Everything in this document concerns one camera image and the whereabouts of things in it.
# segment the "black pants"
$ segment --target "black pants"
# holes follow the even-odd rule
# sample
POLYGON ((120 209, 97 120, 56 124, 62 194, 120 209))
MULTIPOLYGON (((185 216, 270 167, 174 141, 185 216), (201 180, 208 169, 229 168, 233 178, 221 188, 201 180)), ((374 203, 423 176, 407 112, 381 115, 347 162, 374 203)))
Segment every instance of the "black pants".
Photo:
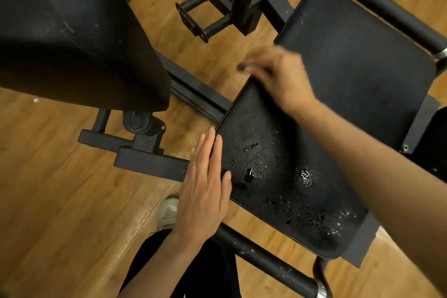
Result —
MULTIPOLYGON (((159 231, 144 241, 120 291, 149 261, 170 232, 171 230, 159 231)), ((241 298, 234 253, 225 250, 213 240, 207 240, 178 282, 171 298, 183 298, 184 295, 186 298, 241 298)))

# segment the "wooden floorboard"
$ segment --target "wooden floorboard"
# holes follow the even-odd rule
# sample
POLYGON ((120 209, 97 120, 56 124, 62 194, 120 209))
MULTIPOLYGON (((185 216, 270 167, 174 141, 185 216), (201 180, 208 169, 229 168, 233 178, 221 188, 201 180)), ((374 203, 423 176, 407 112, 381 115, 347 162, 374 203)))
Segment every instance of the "wooden floorboard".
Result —
MULTIPOLYGON (((229 27, 204 44, 184 27, 175 2, 133 0, 131 7, 155 49, 229 99, 246 81, 235 66, 253 46, 276 36, 262 17, 247 37, 229 27)), ((289 0, 296 6, 300 0, 289 0)), ((395 0, 447 35, 446 0, 395 0)), ((219 18, 209 4, 192 13, 206 26, 219 18)), ((447 104, 447 77, 430 91, 447 104)), ((10 297, 113 297, 149 233, 156 210, 178 183, 114 168, 114 154, 77 143, 95 109, 0 89, 0 289, 10 297)), ((167 126, 161 147, 188 158, 212 123, 171 97, 157 113, 167 126)), ((130 138, 113 112, 107 132, 130 138)), ((306 274, 314 255, 236 204, 225 220, 306 274)), ((282 284, 237 260, 243 297, 296 297, 282 284)), ((381 231, 363 266, 330 262, 335 297, 436 297, 433 287, 381 231)))

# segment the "shoe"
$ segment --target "shoe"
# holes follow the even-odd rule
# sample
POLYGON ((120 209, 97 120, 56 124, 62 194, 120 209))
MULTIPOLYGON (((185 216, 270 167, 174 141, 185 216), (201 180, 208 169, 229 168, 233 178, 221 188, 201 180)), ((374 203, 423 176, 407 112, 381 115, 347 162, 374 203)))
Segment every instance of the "shoe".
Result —
POLYGON ((168 198, 163 204, 158 216, 160 230, 171 229, 177 221, 178 198, 168 198))

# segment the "black cushion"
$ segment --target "black cushion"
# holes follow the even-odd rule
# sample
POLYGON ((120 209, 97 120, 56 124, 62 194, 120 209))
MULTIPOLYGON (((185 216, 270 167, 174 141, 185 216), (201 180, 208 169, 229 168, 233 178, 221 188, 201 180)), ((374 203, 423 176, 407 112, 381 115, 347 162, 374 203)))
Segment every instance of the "black cushion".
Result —
POLYGON ((124 0, 0 2, 0 86, 97 108, 168 108, 169 75, 124 0))
MULTIPOLYGON (((351 0, 302 0, 276 44, 301 53, 318 99, 394 149, 434 79, 427 53, 351 0)), ((320 256, 343 253, 367 209, 258 82, 248 80, 218 133, 234 201, 320 256)))

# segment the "gym equipment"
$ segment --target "gym equipment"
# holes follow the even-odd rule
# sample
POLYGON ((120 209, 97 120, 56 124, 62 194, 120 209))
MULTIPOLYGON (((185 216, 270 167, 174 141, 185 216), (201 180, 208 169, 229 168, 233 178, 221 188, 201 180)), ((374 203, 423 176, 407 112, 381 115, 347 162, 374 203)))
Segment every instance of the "gym equipment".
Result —
MULTIPOLYGON (((305 297, 332 296, 329 259, 360 266, 379 223, 255 80, 234 102, 221 96, 153 49, 131 0, 0 1, 1 86, 100 108, 80 143, 115 152, 116 167, 182 181, 189 161, 163 154, 166 127, 152 116, 167 109, 170 91, 219 123, 232 200, 314 252, 314 278, 225 224, 215 240, 305 297), (111 110, 123 111, 132 141, 104 133, 111 110)), ((447 67, 447 39, 391 0, 355 1, 302 0, 294 9, 287 0, 187 0, 176 7, 205 42, 230 25, 248 35, 264 14, 278 31, 275 43, 302 54, 321 101, 443 177, 442 151, 424 161, 434 144, 424 132, 442 132, 445 111, 436 112, 427 91, 447 67), (188 12, 205 1, 223 17, 201 28, 188 12)))

